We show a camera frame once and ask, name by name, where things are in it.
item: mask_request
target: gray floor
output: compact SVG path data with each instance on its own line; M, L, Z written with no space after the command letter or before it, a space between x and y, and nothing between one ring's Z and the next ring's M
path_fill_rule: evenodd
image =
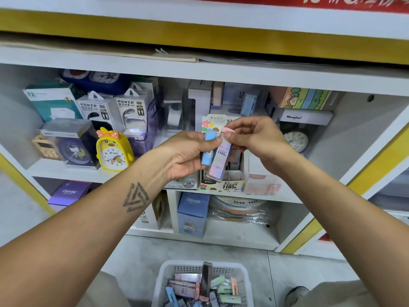
M0 246L48 217L3 174L0 198ZM335 260L136 236L125 236L102 270L116 276L132 306L145 307L151 305L156 277L168 259L243 264L257 307L282 307L285 295L297 285L312 289L323 281L357 279L347 263Z

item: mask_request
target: red banner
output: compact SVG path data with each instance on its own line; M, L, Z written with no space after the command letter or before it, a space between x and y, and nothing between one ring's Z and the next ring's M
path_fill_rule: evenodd
M375 12L409 14L409 0L202 0L202 1L263 4L276 6L295 6L317 9L368 10Z

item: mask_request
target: pants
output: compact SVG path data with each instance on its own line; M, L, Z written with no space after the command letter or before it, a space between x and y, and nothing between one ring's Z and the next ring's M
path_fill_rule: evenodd
M324 282L294 307L379 307L361 280Z

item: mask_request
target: plastic wrap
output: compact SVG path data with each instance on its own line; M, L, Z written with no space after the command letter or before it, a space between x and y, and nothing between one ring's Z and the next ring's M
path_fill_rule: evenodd
M226 221L274 224L275 207L267 200L213 195L209 201L209 216Z

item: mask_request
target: white plastic basket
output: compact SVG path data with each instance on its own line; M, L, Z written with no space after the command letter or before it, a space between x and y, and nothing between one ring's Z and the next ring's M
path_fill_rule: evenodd
M254 307L252 286L247 269L238 263L212 262L213 277L224 275L226 278L234 277L238 283L238 293L241 296L240 307ZM201 273L203 261L166 261L162 264L156 279L155 293L153 294L152 307L163 307L168 301L166 287L169 279L173 279L175 273Z

